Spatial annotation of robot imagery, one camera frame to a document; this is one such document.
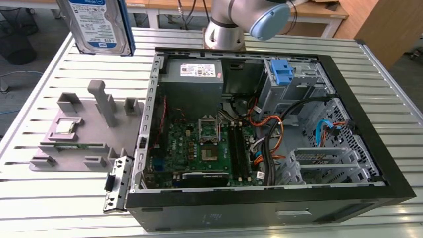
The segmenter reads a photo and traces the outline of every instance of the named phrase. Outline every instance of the metal rail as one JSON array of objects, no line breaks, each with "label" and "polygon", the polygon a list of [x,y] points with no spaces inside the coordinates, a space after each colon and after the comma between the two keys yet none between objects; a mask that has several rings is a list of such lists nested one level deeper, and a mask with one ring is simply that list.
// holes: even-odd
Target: metal rail
[{"label": "metal rail", "polygon": [[[90,79],[105,82],[114,100],[144,99],[153,47],[201,48],[201,32],[133,29],[136,55],[80,55],[66,38],[28,102],[0,144],[1,237],[112,237],[146,232],[129,213],[102,214],[105,173],[32,172],[28,161],[57,112],[57,97],[86,92]],[[423,126],[413,104],[400,95],[368,49],[352,40],[280,36],[257,42],[245,36],[246,50],[331,55],[373,123],[416,198],[377,208],[340,224],[162,233],[168,237],[420,237],[423,234]]]}]

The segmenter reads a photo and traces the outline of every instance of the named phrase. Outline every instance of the wooden table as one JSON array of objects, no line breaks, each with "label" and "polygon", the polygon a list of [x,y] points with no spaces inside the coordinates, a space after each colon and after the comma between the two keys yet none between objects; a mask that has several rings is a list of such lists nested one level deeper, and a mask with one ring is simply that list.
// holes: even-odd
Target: wooden table
[{"label": "wooden table", "polygon": [[[184,14],[188,14],[193,0],[181,0]],[[129,13],[144,13],[148,15],[150,28],[158,28],[158,15],[178,15],[177,0],[126,0]],[[208,12],[210,14],[212,0],[205,0]],[[0,6],[58,9],[56,0],[0,0]],[[329,11],[321,3],[306,2],[296,7],[296,22],[325,24],[321,37],[332,38],[343,19],[348,14],[339,6],[336,11]],[[202,1],[197,0],[192,16],[205,16]],[[293,9],[290,9],[289,21],[293,20]]]}]

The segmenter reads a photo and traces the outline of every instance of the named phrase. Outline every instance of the chip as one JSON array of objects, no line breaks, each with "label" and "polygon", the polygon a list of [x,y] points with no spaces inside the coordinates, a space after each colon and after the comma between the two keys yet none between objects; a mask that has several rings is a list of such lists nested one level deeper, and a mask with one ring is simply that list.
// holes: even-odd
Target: chip
[{"label": "chip", "polygon": [[218,146],[216,145],[202,145],[201,150],[201,160],[202,161],[216,161],[218,157]]}]

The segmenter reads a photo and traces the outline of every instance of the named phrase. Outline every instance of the power supply label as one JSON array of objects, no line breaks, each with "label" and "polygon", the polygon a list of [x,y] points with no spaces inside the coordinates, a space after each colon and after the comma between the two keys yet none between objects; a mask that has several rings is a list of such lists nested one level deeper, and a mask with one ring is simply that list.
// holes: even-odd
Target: power supply label
[{"label": "power supply label", "polygon": [[180,65],[180,76],[182,77],[216,77],[213,64],[184,63]]},{"label": "power supply label", "polygon": [[112,23],[105,19],[105,0],[69,0],[85,41],[93,47],[116,47]]}]

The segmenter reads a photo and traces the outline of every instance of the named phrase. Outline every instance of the metal case frame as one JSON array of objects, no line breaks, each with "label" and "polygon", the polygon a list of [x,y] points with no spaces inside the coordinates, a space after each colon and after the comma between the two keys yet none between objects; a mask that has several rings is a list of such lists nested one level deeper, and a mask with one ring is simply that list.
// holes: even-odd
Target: metal case frame
[{"label": "metal case frame", "polygon": [[[415,193],[329,56],[169,48],[156,48],[156,51],[164,52],[161,55],[157,54],[156,57],[158,58],[166,57],[166,52],[177,52],[180,57],[186,58],[189,56],[197,58],[241,56],[245,59],[265,59],[276,56],[315,58],[336,89],[340,102],[355,121],[356,133],[365,143],[367,151],[383,174],[375,176],[375,181],[380,179],[385,182],[385,186],[316,186],[309,189],[269,188],[244,191],[228,189],[212,192],[136,193],[134,186],[138,186],[138,184],[130,184],[133,190],[126,197],[126,209],[146,231],[298,224],[298,222],[294,222],[292,214],[288,214],[290,219],[285,219],[289,210],[302,211],[304,214],[306,214],[305,211],[312,209],[319,210],[323,215],[312,223],[341,222],[381,205],[397,204],[415,197]],[[158,64],[162,64],[162,62],[154,58],[153,66]],[[150,85],[157,80],[157,74],[158,72],[153,70]],[[152,100],[146,96],[146,109],[149,106],[152,107]],[[146,128],[145,120],[142,120],[138,137],[138,144],[141,146],[142,143],[142,149],[136,152],[137,159],[142,158],[146,151],[145,144],[148,142],[145,142],[145,138],[148,138],[148,131],[142,131]],[[138,164],[134,164],[133,171],[142,167],[144,163],[138,162]]]}]

